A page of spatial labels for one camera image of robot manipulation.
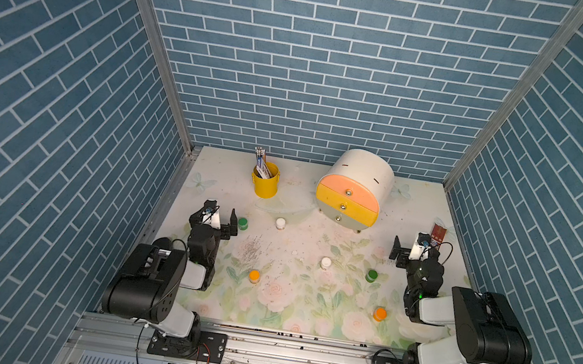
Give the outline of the white round drawer cabinet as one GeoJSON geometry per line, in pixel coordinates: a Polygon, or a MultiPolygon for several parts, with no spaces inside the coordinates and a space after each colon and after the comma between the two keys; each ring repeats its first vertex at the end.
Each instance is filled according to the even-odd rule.
{"type": "Polygon", "coordinates": [[[378,216],[395,181],[393,169],[384,159],[357,148],[345,152],[326,173],[328,174],[348,177],[371,190],[380,203],[378,216]]]}

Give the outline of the pink orange top drawer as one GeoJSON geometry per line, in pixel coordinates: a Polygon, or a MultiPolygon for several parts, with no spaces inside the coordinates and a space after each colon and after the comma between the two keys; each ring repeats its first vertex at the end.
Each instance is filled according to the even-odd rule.
{"type": "Polygon", "coordinates": [[[319,183],[321,186],[328,187],[337,194],[344,195],[352,202],[356,202],[361,207],[375,213],[380,211],[380,203],[371,190],[359,184],[357,181],[349,179],[342,175],[328,174],[324,176],[319,183]]]}

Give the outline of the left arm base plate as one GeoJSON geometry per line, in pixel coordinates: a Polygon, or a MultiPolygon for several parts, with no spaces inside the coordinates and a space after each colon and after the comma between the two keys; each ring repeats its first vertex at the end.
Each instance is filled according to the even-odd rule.
{"type": "Polygon", "coordinates": [[[208,331],[192,331],[186,338],[164,336],[156,331],[149,340],[147,354],[192,360],[200,364],[221,364],[227,340],[225,334],[208,331]]]}

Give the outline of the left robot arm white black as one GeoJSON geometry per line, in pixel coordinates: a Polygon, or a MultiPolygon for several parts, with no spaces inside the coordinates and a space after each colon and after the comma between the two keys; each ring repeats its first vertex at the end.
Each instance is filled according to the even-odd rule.
{"type": "Polygon", "coordinates": [[[238,235],[236,213],[223,222],[219,211],[217,201],[206,200],[189,216],[186,241],[163,237],[137,245],[103,293],[103,312],[148,324],[166,340],[195,345],[201,319],[177,303],[176,296],[183,288],[207,290],[220,242],[238,235]]]}

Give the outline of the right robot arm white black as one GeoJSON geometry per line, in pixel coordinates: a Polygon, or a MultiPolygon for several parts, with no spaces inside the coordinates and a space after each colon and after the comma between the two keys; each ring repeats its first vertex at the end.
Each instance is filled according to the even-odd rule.
{"type": "Polygon", "coordinates": [[[400,364],[531,364],[533,351],[508,299],[502,294],[453,287],[441,295],[444,263],[440,247],[426,233],[411,247],[394,238],[390,259],[406,271],[405,316],[412,323],[452,328],[453,335],[408,347],[400,364]]]}

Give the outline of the yellow drawer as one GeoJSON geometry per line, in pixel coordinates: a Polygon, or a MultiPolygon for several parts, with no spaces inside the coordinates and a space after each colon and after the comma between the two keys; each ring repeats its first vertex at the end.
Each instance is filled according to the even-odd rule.
{"type": "Polygon", "coordinates": [[[349,198],[344,197],[344,195],[337,194],[336,192],[330,190],[328,187],[321,186],[320,184],[317,185],[316,190],[316,200],[319,199],[320,201],[328,203],[340,204],[342,206],[342,210],[345,209],[347,204],[357,204],[356,202],[352,202],[349,198]]]}

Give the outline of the white paint can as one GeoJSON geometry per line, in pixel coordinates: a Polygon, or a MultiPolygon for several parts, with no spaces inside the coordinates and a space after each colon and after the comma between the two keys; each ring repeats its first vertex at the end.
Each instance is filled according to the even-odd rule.
{"type": "Polygon", "coordinates": [[[331,268],[332,260],[329,257],[323,257],[320,261],[321,269],[328,270],[331,268]]]}
{"type": "Polygon", "coordinates": [[[287,223],[287,222],[286,222],[286,220],[285,220],[284,218],[280,217],[280,218],[277,218],[277,220],[276,220],[276,222],[275,222],[275,223],[276,223],[276,225],[275,225],[275,226],[276,226],[276,228],[277,228],[278,230],[282,231],[282,230],[284,230],[284,228],[286,227],[286,223],[287,223]]]}

